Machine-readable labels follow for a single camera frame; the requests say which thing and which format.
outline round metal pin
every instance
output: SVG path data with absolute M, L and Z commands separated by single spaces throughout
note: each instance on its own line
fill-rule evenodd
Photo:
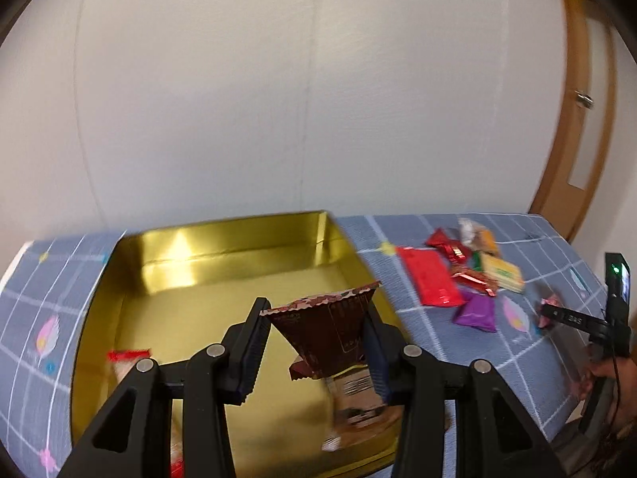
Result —
M 422 349 L 418 345 L 405 345 L 403 354 L 408 357 L 418 357 L 422 354 Z
M 210 357 L 219 357 L 225 352 L 225 347 L 221 343 L 215 343 L 214 345 L 210 345 L 206 349 L 206 354 Z
M 473 367 L 480 373 L 489 373 L 493 368 L 491 363 L 489 363 L 486 359 L 479 359 L 474 364 Z
M 147 357 L 145 357 L 144 359 L 140 359 L 137 362 L 137 364 L 135 365 L 135 368 L 139 370 L 140 372 L 148 372 L 148 370 L 153 368 L 154 364 L 155 363 L 153 363 L 152 359 L 148 359 Z

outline gold box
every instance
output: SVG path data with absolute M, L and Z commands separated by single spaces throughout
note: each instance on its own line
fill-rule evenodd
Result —
M 160 364 L 189 359 L 221 341 L 259 296 L 273 307 L 374 280 L 327 212 L 212 221 L 123 238 L 98 283 L 80 340 L 71 388 L 77 441 L 116 385 L 113 349 L 150 349 Z M 375 305 L 402 329 L 382 289 Z M 227 406 L 237 476 L 357 477 L 394 460 L 400 422 L 333 453 L 321 451 L 330 423 L 323 381 L 292 382 L 297 356 L 272 329 L 254 392 Z M 180 418 L 182 404 L 174 401 Z

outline yellow snack package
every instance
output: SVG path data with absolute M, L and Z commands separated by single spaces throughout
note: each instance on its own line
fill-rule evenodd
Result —
M 480 253 L 480 262 L 482 263 L 482 271 L 487 276 L 497 280 L 500 287 L 516 293 L 524 291 L 522 272 L 515 264 L 488 255 L 488 253 Z

